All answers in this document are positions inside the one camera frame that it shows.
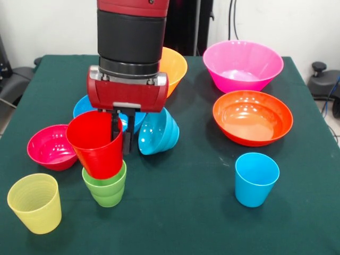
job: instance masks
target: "blue bowl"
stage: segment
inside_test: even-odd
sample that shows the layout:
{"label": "blue bowl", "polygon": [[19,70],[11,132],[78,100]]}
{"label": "blue bowl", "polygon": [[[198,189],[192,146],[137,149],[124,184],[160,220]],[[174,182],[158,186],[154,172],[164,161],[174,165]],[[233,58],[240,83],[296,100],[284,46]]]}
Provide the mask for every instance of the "blue bowl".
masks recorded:
{"label": "blue bowl", "polygon": [[235,195],[247,207],[262,205],[278,180],[280,170],[274,160],[261,153],[247,153],[235,163]]}
{"label": "blue bowl", "polygon": [[[80,114],[96,110],[91,106],[89,96],[86,95],[82,99],[78,101],[73,109],[73,118],[77,117]],[[137,112],[134,119],[134,133],[136,134],[146,116],[146,113]],[[128,117],[125,114],[120,113],[119,118],[123,123],[123,132],[128,128]]]}
{"label": "blue bowl", "polygon": [[160,113],[149,113],[144,119],[138,138],[139,150],[144,155],[170,150],[179,137],[179,126],[163,108]]}

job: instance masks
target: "cup rim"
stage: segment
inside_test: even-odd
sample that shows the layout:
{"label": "cup rim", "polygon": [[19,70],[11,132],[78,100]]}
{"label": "cup rim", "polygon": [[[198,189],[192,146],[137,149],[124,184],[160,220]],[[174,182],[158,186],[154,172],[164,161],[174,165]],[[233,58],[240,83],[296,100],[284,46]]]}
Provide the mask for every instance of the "cup rim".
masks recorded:
{"label": "cup rim", "polygon": [[[55,193],[54,193],[53,197],[52,197],[45,205],[43,205],[42,207],[40,207],[40,208],[38,208],[38,209],[35,209],[35,210],[32,210],[32,211],[20,211],[20,210],[15,209],[15,208],[11,205],[11,203],[9,202],[9,196],[10,196],[10,193],[11,193],[12,189],[13,189],[19,182],[23,181],[24,179],[28,179],[28,178],[31,178],[31,177],[33,177],[33,176],[38,176],[38,175],[46,176],[46,177],[50,178],[50,179],[56,184],[56,190],[55,190]],[[35,212],[40,211],[40,210],[42,210],[43,208],[47,207],[47,206],[48,206],[48,205],[56,198],[56,196],[58,195],[58,192],[59,192],[58,182],[57,182],[57,180],[56,180],[53,176],[51,176],[51,175],[49,175],[49,174],[43,174],[43,173],[30,174],[30,175],[24,176],[23,178],[17,180],[17,181],[12,185],[12,187],[10,188],[10,190],[9,190],[9,192],[8,192],[8,194],[7,194],[7,204],[8,204],[8,206],[9,206],[14,212],[16,212],[16,213],[21,213],[21,214],[31,214],[31,213],[35,213]]]}
{"label": "cup rim", "polygon": [[[77,117],[79,117],[79,116],[81,116],[81,115],[84,115],[84,114],[89,114],[89,113],[92,113],[92,112],[97,112],[97,110],[90,110],[90,111],[88,111],[88,112],[85,112],[85,113],[82,113],[82,114],[78,115]],[[75,148],[75,149],[77,149],[77,150],[82,150],[82,151],[94,151],[94,150],[103,149],[103,148],[106,148],[107,146],[109,146],[109,145],[115,143],[115,142],[117,141],[117,138],[118,138],[120,135],[123,135],[123,123],[122,123],[122,120],[121,120],[120,118],[118,118],[118,126],[121,125],[122,128],[121,128],[121,130],[120,130],[118,136],[117,136],[113,141],[111,141],[110,143],[108,143],[108,144],[106,144],[106,145],[103,145],[103,146],[100,146],[100,147],[91,148],[91,149],[86,149],[86,148],[81,148],[81,147],[75,146],[73,143],[70,142],[69,136],[67,135],[67,131],[69,130],[70,124],[71,124],[76,118],[74,118],[74,119],[72,119],[72,120],[70,121],[70,123],[68,124],[67,129],[66,129],[66,139],[67,139],[67,141],[69,142],[69,144],[73,147],[73,149]]]}
{"label": "cup rim", "polygon": [[[274,181],[272,181],[271,183],[268,183],[268,184],[256,184],[256,183],[252,183],[252,182],[246,180],[245,178],[243,178],[243,176],[242,176],[242,175],[238,172],[238,170],[237,170],[237,163],[239,162],[239,160],[240,160],[242,157],[248,156],[248,155],[250,155],[250,154],[253,154],[253,155],[255,154],[255,155],[264,156],[264,157],[268,158],[271,162],[273,162],[273,163],[275,164],[275,167],[276,167],[276,169],[277,169],[277,171],[278,171],[278,174],[277,174],[277,177],[276,177],[276,179],[275,179]],[[268,157],[267,155],[262,154],[262,153],[258,153],[258,152],[249,152],[249,153],[246,153],[246,154],[242,154],[242,155],[236,160],[236,162],[235,162],[235,171],[236,171],[236,173],[238,174],[238,176],[239,176],[242,180],[244,180],[245,182],[248,182],[249,184],[252,184],[252,185],[254,185],[254,186],[260,186],[260,187],[270,186],[270,185],[274,184],[274,183],[278,180],[278,178],[280,177],[280,168],[278,167],[277,163],[276,163],[271,157]]]}
{"label": "cup rim", "polygon": [[[88,181],[86,181],[85,178],[84,178],[84,173],[85,173],[85,172],[87,173],[85,167],[83,167],[83,169],[82,169],[82,171],[81,171],[81,176],[82,176],[84,182],[86,182],[87,184],[91,185],[92,187],[96,187],[96,188],[107,188],[107,187],[110,187],[110,186],[113,186],[113,185],[117,184],[118,182],[120,182],[120,181],[126,176],[127,167],[126,167],[125,161],[123,161],[123,165],[122,165],[122,167],[121,167],[121,170],[122,170],[123,166],[124,166],[125,171],[124,171],[124,174],[122,175],[122,177],[120,177],[119,180],[115,181],[114,183],[111,183],[111,184],[106,185],[106,186],[97,186],[97,185],[93,185],[93,184],[89,183]],[[87,173],[87,175],[90,176],[90,177],[91,177],[92,179],[94,179],[94,180],[98,180],[98,179],[96,179],[96,178],[93,178],[93,177],[92,177],[91,175],[89,175],[88,173]]]}

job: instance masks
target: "table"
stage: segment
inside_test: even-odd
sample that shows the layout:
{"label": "table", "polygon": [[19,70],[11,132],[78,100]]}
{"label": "table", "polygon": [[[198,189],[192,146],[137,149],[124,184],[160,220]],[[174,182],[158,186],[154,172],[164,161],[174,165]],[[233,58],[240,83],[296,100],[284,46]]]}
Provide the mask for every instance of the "table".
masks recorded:
{"label": "table", "polygon": [[[176,147],[143,157],[137,143],[125,157],[122,202],[99,207],[76,163],[64,172],[30,160],[26,145],[38,130],[68,123],[86,94],[95,56],[46,56],[0,140],[0,254],[338,254],[340,151],[291,58],[265,89],[291,109],[294,126],[274,144],[248,148],[215,124],[212,106],[222,95],[202,59],[189,70],[166,107],[181,136]],[[273,157],[280,178],[265,204],[246,208],[234,196],[237,157],[257,151]],[[34,235],[6,203],[11,185],[32,173],[59,183],[63,218]]]}

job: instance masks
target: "green cup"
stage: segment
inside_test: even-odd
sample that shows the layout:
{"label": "green cup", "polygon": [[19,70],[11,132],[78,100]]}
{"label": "green cup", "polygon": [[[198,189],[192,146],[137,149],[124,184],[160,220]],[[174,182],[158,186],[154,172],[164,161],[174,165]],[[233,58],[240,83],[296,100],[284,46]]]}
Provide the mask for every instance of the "green cup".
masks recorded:
{"label": "green cup", "polygon": [[82,176],[91,195],[100,206],[113,207],[122,200],[126,179],[125,161],[123,161],[123,166],[118,174],[109,179],[92,178],[85,168],[83,168]]}

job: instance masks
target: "pink bowl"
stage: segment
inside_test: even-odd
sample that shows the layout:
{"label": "pink bowl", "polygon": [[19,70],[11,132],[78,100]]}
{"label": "pink bowl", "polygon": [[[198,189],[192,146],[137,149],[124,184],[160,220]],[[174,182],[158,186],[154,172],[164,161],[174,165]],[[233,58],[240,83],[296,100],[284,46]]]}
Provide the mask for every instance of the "pink bowl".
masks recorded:
{"label": "pink bowl", "polygon": [[72,146],[66,139],[67,125],[54,125],[40,130],[27,144],[30,158],[47,169],[63,171],[77,160]]}
{"label": "pink bowl", "polygon": [[218,89],[262,90],[283,69],[272,49],[250,41],[223,41],[210,46],[203,61]]}

